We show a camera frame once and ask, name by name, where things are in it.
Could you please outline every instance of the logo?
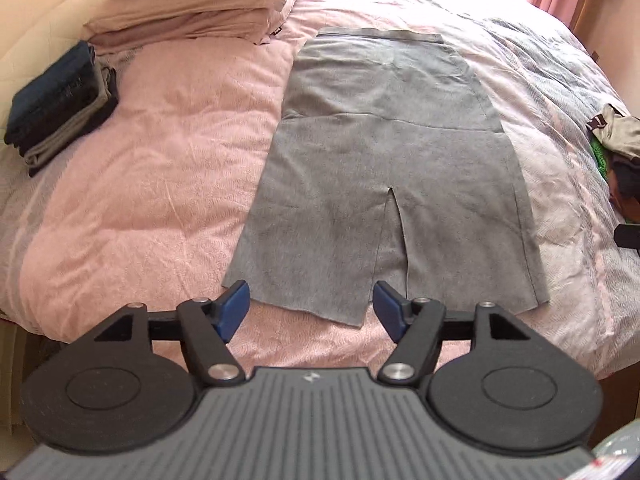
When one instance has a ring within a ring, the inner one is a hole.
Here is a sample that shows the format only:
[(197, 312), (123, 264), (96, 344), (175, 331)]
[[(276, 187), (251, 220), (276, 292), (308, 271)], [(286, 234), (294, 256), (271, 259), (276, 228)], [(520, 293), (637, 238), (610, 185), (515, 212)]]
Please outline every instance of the logo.
[(318, 379), (321, 379), (321, 375), (316, 372), (307, 372), (302, 378), (308, 383), (315, 383)]

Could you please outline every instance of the gray skirt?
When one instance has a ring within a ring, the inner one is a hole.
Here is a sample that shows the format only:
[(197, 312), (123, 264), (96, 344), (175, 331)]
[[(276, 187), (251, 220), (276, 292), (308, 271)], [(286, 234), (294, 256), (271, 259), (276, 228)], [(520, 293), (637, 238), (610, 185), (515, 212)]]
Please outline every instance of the gray skirt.
[(522, 172), (437, 34), (323, 29), (300, 50), (223, 285), (362, 325), (373, 283), (452, 310), (548, 301)]

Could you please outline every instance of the bedsheet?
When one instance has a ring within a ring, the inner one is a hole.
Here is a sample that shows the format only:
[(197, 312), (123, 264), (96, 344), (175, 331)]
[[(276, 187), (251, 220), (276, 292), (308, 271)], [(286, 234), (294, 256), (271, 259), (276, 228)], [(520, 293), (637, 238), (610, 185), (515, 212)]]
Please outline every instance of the bedsheet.
[[(298, 0), (269, 44), (200, 38), (113, 57), (120, 105), (102, 128), (31, 180), (0, 152), (0, 309), (70, 341), (129, 301), (166, 310), (218, 295), (293, 58), (325, 26), (437, 32), (457, 49), (532, 203), (551, 300), (521, 319), (599, 376), (637, 361), (640, 259), (613, 243), (620, 219), (584, 133), (604, 103), (625, 108), (569, 31), (517, 0)], [(180, 359), (175, 344), (156, 348)], [(371, 308), (357, 329), (254, 303), (230, 348), (247, 370), (376, 370), (393, 343)], [(467, 349), (447, 344), (440, 362)]]

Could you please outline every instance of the metal pivot screw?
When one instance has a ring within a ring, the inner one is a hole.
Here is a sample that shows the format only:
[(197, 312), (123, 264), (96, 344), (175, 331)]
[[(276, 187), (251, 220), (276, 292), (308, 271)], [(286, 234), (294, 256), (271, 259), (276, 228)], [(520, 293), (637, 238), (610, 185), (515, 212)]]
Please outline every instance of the metal pivot screw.
[(405, 363), (391, 363), (382, 368), (385, 377), (395, 381), (404, 381), (414, 376), (414, 367)]
[(240, 374), (240, 370), (236, 365), (219, 364), (209, 367), (209, 376), (219, 381), (230, 381)]

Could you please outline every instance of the black circular pad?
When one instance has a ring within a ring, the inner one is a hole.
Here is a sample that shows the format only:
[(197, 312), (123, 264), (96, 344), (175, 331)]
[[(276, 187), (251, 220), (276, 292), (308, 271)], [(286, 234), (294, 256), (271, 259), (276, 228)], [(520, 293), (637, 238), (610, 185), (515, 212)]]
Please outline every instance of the black circular pad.
[(22, 413), (38, 440), (71, 452), (119, 452), (180, 423), (195, 395), (188, 373), (150, 351), (117, 345), (87, 354), (63, 351), (28, 378)]
[(498, 343), (475, 348), (433, 375), (426, 400), (441, 422), (502, 454), (584, 443), (602, 403), (594, 377), (557, 349), (550, 355), (530, 342)]
[(535, 368), (511, 366), (494, 370), (482, 380), (484, 394), (496, 404), (514, 410), (534, 410), (558, 392), (556, 382)]
[(88, 410), (112, 410), (140, 393), (140, 380), (122, 368), (92, 368), (76, 374), (66, 386), (72, 402)]

